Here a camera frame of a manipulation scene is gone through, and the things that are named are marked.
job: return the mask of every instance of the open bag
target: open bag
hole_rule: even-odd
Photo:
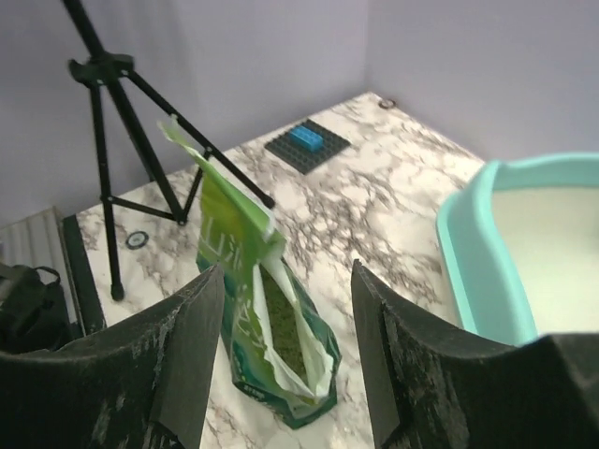
[[[337,403],[335,336],[283,260],[286,240],[272,212],[190,147],[176,121],[160,127],[204,172],[197,265],[225,272],[221,336],[233,384],[288,426],[305,426]]]

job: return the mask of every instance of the blue lego brick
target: blue lego brick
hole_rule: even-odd
[[[323,139],[305,126],[296,126],[289,132],[291,139],[309,152],[318,152],[323,146]]]

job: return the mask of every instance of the marble countertop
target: marble countertop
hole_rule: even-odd
[[[282,130],[226,153],[274,196],[276,217],[288,237],[285,258],[333,328],[343,355],[339,404],[315,423],[290,430],[268,409],[231,383],[219,342],[201,448],[372,449],[350,297],[350,276],[359,258],[399,294],[450,322],[453,304],[442,294],[436,211],[482,162],[398,109],[380,109],[380,98],[363,94],[311,117],[352,142],[307,176],[276,158],[264,144]],[[185,198],[195,167],[169,176]],[[163,209],[155,184],[125,199]],[[100,302],[109,326],[170,296],[197,276],[197,202],[189,224],[115,208],[125,300],[110,298],[110,269],[101,206],[77,215]],[[134,231],[149,234],[135,251],[124,246]]]

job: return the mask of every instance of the litter box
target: litter box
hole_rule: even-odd
[[[517,346],[599,331],[599,153],[485,164],[437,235],[465,330]]]

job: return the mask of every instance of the tripod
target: tripod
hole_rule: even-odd
[[[274,207],[274,200],[255,185],[241,170],[239,170],[225,155],[220,152],[211,142],[205,138],[192,124],[190,124],[170,103],[159,94],[141,75],[136,72],[133,58],[127,54],[113,54],[107,52],[95,32],[80,0],[63,0],[66,11],[75,24],[78,33],[90,53],[90,58],[85,64],[79,64],[74,60],[68,62],[71,77],[83,84],[90,93],[92,104],[92,118],[94,122],[95,150],[97,153],[97,164],[100,178],[100,200],[104,210],[104,222],[106,227],[106,239],[109,250],[110,294],[114,300],[124,298],[123,283],[119,268],[119,255],[117,252],[116,232],[114,228],[113,206],[121,206],[131,210],[148,213],[156,217],[172,220],[179,225],[187,223],[189,210],[192,207],[194,197],[201,181],[202,171],[199,169],[189,191],[185,205],[182,207],[179,200],[168,182],[167,176],[160,165],[152,144],[146,136],[139,118],[131,106],[131,102],[120,82],[127,78],[135,84],[144,94],[161,108],[167,115],[175,116],[179,126],[204,148],[204,157],[209,159],[213,156],[227,170],[245,184],[269,209]],[[106,139],[104,134],[104,118],[102,114],[102,97],[100,89],[106,87],[112,102],[123,121],[129,138],[138,152],[139,159],[143,164],[150,181],[155,181],[167,201],[170,211],[158,210],[139,203],[127,201],[114,196],[110,189],[110,171],[108,154],[106,150]]]

